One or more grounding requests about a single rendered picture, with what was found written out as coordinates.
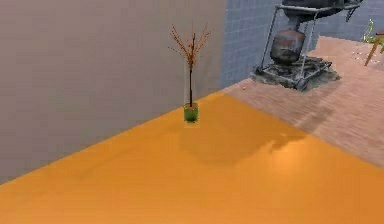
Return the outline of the bare twig plant green pot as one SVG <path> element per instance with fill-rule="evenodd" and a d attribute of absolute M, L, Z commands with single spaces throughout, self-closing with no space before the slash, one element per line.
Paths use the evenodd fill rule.
<path fill-rule="evenodd" d="M 187 66 L 188 95 L 187 102 L 183 104 L 183 119 L 186 123 L 195 123 L 199 119 L 199 105 L 193 99 L 193 70 L 201 58 L 200 52 L 207 44 L 212 30 L 205 24 L 200 35 L 191 27 L 191 39 L 183 40 L 174 25 L 171 26 L 170 37 L 176 43 L 176 48 L 169 46 L 169 49 L 180 55 Z"/>

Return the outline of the grey barbecue grill on stand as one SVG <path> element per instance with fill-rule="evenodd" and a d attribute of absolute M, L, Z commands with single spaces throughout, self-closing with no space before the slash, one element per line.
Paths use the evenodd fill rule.
<path fill-rule="evenodd" d="M 332 62 L 308 55 L 316 21 L 347 11 L 346 21 L 364 0 L 282 0 L 275 6 L 253 81 L 307 92 L 340 80 Z"/>

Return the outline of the green leafy house plant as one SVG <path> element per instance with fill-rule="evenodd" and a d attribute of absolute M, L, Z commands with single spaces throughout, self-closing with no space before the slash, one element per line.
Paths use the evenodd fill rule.
<path fill-rule="evenodd" d="M 363 34 L 363 41 L 366 43 L 373 43 L 375 41 L 375 37 L 372 36 L 372 31 L 374 28 L 374 21 L 372 19 L 369 20 L 366 31 Z"/>

